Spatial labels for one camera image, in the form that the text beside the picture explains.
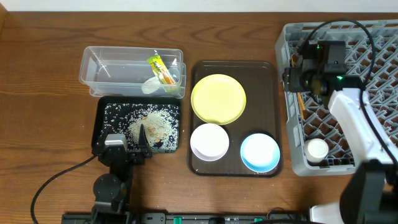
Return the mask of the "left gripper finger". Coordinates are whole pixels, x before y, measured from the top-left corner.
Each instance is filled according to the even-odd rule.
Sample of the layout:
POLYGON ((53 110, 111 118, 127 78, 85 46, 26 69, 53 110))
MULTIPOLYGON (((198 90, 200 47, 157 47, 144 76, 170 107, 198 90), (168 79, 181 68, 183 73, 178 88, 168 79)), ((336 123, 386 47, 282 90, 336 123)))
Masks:
POLYGON ((149 146, 149 142, 146 137, 145 127, 143 124, 140 126, 139 140, 138 140, 137 145, 138 145, 138 148, 140 149, 141 153, 144 156, 152 155, 152 149, 149 146))
POLYGON ((92 152, 103 152, 105 150, 105 140, 106 137, 108 136, 108 130, 105 129, 98 137, 98 139, 95 141, 95 143, 92 145, 92 152))

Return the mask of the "rice and food scraps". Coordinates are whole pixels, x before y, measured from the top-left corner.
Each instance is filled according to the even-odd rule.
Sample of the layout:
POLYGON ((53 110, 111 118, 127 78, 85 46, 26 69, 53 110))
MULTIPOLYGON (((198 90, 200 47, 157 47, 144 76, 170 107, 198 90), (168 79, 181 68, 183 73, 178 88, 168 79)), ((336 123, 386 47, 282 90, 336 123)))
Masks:
POLYGON ((124 134, 132 152, 139 151, 141 126, 153 152, 171 153, 178 149, 179 105, 108 103, 105 106, 103 129, 110 134, 124 134))

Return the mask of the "white tissue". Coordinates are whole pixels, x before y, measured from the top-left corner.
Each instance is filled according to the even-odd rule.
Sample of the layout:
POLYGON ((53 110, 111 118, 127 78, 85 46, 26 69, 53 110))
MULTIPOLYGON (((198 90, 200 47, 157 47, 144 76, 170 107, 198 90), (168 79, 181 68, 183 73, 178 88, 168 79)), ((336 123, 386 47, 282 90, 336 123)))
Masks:
POLYGON ((161 95, 165 93, 162 83, 157 77, 152 77, 145 81, 141 86, 141 90, 145 95, 161 95))

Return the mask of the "white bowl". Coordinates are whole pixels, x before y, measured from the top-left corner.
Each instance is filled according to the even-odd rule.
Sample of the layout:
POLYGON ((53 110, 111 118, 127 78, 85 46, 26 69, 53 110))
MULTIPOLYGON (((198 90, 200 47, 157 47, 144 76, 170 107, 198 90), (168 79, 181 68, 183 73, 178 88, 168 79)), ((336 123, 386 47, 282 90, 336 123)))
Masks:
POLYGON ((202 124, 192 132, 190 147, 193 154, 200 160, 207 162, 217 161, 228 151, 229 136, 217 124, 202 124))

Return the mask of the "white cup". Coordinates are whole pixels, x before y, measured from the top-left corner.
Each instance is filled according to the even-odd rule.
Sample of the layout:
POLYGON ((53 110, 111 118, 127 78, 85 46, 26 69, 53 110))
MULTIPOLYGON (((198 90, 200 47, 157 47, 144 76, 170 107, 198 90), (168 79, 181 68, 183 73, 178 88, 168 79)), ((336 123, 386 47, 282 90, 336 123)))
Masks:
POLYGON ((305 141, 304 153, 307 161, 320 163, 328 155, 329 147, 326 141, 315 138, 305 141))

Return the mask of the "green snack wrapper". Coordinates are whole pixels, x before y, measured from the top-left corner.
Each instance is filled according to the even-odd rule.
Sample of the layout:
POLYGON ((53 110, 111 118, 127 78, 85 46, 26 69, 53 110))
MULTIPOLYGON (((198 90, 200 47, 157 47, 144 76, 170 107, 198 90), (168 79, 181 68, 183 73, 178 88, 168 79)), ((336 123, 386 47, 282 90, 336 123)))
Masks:
POLYGON ((160 55, 153 55, 147 59, 147 62, 152 68, 154 75, 159 79, 161 84, 174 85, 175 80, 171 76, 169 70, 165 66, 165 63, 161 59, 160 55))

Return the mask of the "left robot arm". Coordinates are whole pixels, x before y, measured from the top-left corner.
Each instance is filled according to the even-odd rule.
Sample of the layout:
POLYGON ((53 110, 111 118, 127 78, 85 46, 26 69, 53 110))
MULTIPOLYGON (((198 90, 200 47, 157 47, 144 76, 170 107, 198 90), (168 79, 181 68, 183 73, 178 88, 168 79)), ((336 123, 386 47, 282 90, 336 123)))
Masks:
POLYGON ((107 129, 92 145, 93 155, 109 167, 109 172, 94 182, 91 224, 141 222, 141 216, 130 209, 129 201, 134 166, 143 165, 145 159, 152 157, 144 125, 139 129, 138 146, 139 152, 129 152, 125 135, 110 134, 107 129))

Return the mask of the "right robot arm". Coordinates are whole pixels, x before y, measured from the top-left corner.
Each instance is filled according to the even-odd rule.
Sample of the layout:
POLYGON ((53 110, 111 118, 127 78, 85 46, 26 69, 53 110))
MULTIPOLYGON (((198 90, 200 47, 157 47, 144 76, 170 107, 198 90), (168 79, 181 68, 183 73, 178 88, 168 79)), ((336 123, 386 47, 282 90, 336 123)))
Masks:
POLYGON ((397 223, 397 147, 369 104, 365 85, 346 72, 343 41, 306 40, 299 60, 283 74, 286 91, 310 91, 335 117, 349 144, 356 172, 338 202, 316 205, 313 223, 397 223))

